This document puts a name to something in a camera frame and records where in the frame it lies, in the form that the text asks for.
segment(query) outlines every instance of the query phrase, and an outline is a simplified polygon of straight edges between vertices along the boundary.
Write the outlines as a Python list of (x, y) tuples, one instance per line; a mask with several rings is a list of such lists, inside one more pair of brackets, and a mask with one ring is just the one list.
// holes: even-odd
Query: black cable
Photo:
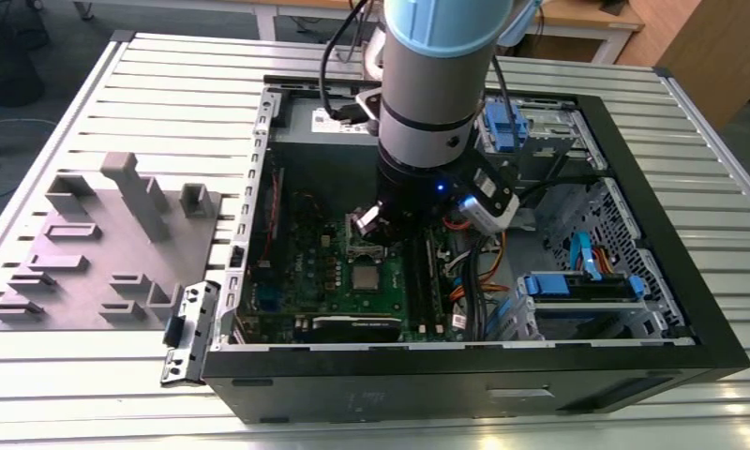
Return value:
[(364, 24), (366, 23), (366, 21), (369, 21), (370, 15), (373, 13), (373, 6), (374, 5), (376, 5), (376, 2), (370, 3), (366, 10), (361, 13), (361, 15), (356, 19), (353, 42), (350, 43), (350, 50), (348, 50), (348, 55), (345, 57), (341, 57), (341, 54), (338, 54), (338, 52), (336, 53), (336, 57), (345, 64), (348, 64), (353, 60), (354, 48), (356, 48), (356, 46), (361, 45), (361, 41), (364, 40)]
[(502, 95), (502, 102), (505, 103), (505, 113), (509, 116), (509, 124), (512, 125), (512, 137), (514, 138), (514, 151), (520, 150), (520, 137), (517, 130), (517, 118), (514, 117), (514, 109), (512, 108), (512, 99), (509, 98), (509, 90), (505, 86), (505, 78), (502, 78), (502, 70), (500, 69), (500, 62), (497, 61), (497, 54), (492, 55), (492, 67), (496, 70), (497, 84), (500, 84), (500, 94)]
[(473, 294), (473, 286), (469, 277), (470, 273), (470, 259), (466, 258), (464, 262), (464, 266), (461, 267), (461, 288), (464, 289), (464, 300), (466, 306), (466, 340), (476, 341), (477, 336), (480, 333), (477, 322), (478, 322), (478, 313), (477, 313), (477, 302), (476, 296)]
[(600, 181), (598, 175), (581, 175), (581, 176), (560, 176), (558, 178), (550, 178), (549, 180), (540, 181), (529, 187), (526, 187), (518, 194), (520, 206), (528, 203), (534, 192), (540, 190), (546, 190), (556, 185), (592, 185)]
[(341, 24), (341, 26), (336, 30), (334, 36), (328, 41), (325, 52), (322, 53), (322, 60), (320, 61), (320, 98), (322, 100), (322, 107), (325, 108), (325, 112), (328, 113), (328, 116), (334, 120), (338, 120), (338, 111), (334, 110), (330, 106), (328, 91), (325, 90), (325, 72), (328, 71), (328, 60), (330, 59), (330, 52), (334, 50), (336, 43), (338, 42), (341, 35), (350, 26), (354, 17), (361, 12), (361, 9), (364, 9), (364, 7), (366, 6), (368, 1), (369, 0), (360, 0), (358, 4), (353, 7), (348, 18), (345, 19), (345, 22)]
[(312, 19), (312, 20), (309, 20), (308, 17), (298, 17), (297, 19), (300, 19), (300, 20), (301, 20), (302, 22), (305, 22), (305, 23), (310, 23), (312, 25), (314, 25), (314, 24), (322, 22), (322, 19)]
[(538, 43), (541, 42), (541, 37), (545, 34), (545, 10), (542, 7), (538, 7), (538, 25), (537, 25), (537, 32), (534, 33), (534, 43), (532, 45), (532, 54), (537, 49)]

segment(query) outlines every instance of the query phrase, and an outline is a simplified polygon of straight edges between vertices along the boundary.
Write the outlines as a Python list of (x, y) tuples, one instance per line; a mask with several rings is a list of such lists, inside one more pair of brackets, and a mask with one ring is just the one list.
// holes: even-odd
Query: metal case frame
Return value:
[[(265, 77), (265, 83), (316, 85), (316, 80)], [(356, 90), (376, 87), (376, 84), (338, 81), (332, 82), (332, 89), (334, 86)], [(602, 100), (538, 92), (512, 91), (510, 95), (568, 99), (578, 105), (637, 220), (641, 232), (637, 245), (654, 255), (697, 345), (626, 348), (557, 345), (556, 348), (512, 350), (477, 342), (464, 350), (409, 350), (397, 346), (390, 351), (350, 352), (296, 345), (277, 351), (224, 352), (216, 323), (202, 380), (244, 421), (358, 422), (608, 413), (677, 385), (709, 382), (750, 367)], [(266, 145), (273, 117), (264, 112), (272, 110), (273, 99), (265, 90), (258, 109), (260, 127), (253, 137), (256, 153), (262, 152)], [(257, 182), (252, 177), (252, 198)], [(244, 227), (237, 231), (233, 244), (244, 254), (249, 244)], [(228, 279), (233, 274), (241, 279), (244, 268), (244, 263), (237, 267), (230, 264)], [(222, 310), (228, 311), (222, 308), (225, 302), (225, 298), (220, 298), (217, 320), (222, 319)]]

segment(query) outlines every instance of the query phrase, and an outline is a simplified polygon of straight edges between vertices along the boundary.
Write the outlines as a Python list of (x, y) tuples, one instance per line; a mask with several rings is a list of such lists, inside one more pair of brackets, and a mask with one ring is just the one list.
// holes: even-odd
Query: floor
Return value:
[[(66, 1), (48, 1), (42, 11), (50, 33), (50, 45), (33, 52), (38, 74), (46, 83), (46, 94), (24, 108), (0, 108), (0, 119), (33, 117), (57, 121), (69, 106), (81, 82), (86, 78), (109, 36), (116, 29), (220, 38), (257, 39), (254, 16), (209, 11), (98, 5), (94, 19), (82, 22)], [(281, 40), (318, 42), (328, 39), (338, 21), (302, 23), (310, 32), (300, 32), (289, 18), (278, 18)], [(0, 126), (0, 193), (20, 183), (50, 133), (41, 124)], [(737, 115), (721, 133), (745, 168), (750, 172), (750, 105)], [(0, 213), (10, 195), (0, 198)]]

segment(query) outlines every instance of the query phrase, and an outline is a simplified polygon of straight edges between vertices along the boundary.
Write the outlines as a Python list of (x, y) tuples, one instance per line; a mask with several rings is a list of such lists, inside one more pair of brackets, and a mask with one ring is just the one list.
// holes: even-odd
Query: blue tab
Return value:
[(637, 299), (641, 300), (645, 296), (645, 282), (638, 275), (632, 275), (628, 278), (630, 282), (630, 287), (634, 290), (634, 294), (637, 295)]
[(528, 288), (529, 295), (536, 295), (538, 293), (537, 278), (534, 276), (525, 277), (525, 287)]
[(576, 270), (578, 264), (578, 254), (584, 260), (584, 270), (592, 275), (592, 279), (602, 280), (596, 259), (592, 256), (592, 240), (586, 232), (577, 232), (570, 241), (570, 269)]
[(502, 322), (501, 318), (502, 315), (505, 314), (505, 311), (509, 310), (509, 306), (512, 305), (512, 297), (508, 297), (504, 301), (502, 304), (500, 304), (500, 308), (496, 310), (496, 312), (492, 314), (492, 317), (489, 319), (489, 321), (486, 322), (486, 334), (492, 333), (492, 330), (494, 329), (494, 327), (497, 326), (497, 324), (500, 322)]
[(534, 275), (541, 295), (569, 295), (570, 288), (566, 286), (566, 279), (561, 274)]

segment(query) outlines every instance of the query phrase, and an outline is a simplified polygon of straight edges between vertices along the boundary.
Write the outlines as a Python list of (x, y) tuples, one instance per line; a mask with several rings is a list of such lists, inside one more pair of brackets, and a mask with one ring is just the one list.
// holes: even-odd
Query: aluminum extrusion table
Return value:
[[(238, 210), (265, 74), (314, 76), (312, 44), (124, 34), (110, 42), (0, 217), (0, 290), (28, 253), (56, 173), (94, 187), (108, 151), (133, 151), (161, 188), (222, 193), (206, 277)], [(329, 76), (358, 78), (360, 58)], [(641, 67), (502, 59), (509, 88), (601, 96), (750, 355), (750, 179), (678, 84)], [(494, 73), (489, 83), (494, 84)], [(160, 332), (0, 333), (0, 443), (124, 449), (750, 449), (750, 369), (602, 416), (245, 426), (209, 388), (158, 387)]]

